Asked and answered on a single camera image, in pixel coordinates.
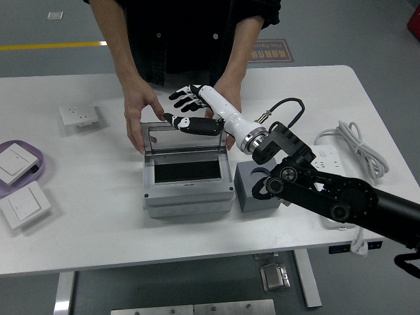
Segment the person's left hand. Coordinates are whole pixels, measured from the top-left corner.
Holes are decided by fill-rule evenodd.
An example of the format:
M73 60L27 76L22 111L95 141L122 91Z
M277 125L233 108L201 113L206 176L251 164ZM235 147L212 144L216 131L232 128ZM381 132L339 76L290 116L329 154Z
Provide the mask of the person's left hand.
M214 89L231 103L237 111L242 111L241 84L243 77L223 75L215 84Z

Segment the person's right hand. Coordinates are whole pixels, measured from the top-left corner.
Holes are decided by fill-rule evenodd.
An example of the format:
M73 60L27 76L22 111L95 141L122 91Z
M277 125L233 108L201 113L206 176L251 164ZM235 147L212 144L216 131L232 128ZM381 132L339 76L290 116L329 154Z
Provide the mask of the person's right hand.
M143 154L145 144L141 129L142 111L145 107L150 106L155 116L163 121L164 109L154 90L147 83L140 82L133 87L124 87L123 94L127 137L135 149Z

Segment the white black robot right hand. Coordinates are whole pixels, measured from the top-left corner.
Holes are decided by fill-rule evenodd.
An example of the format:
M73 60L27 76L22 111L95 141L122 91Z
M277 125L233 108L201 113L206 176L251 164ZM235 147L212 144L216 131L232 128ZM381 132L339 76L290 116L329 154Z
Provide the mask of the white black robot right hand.
M174 107L182 112L206 108L213 113L211 119L164 114L165 120L183 133L216 136L224 131L233 136L237 147L248 155L268 135L261 123L244 118L225 97L208 85L187 85L170 94L169 100L174 100Z

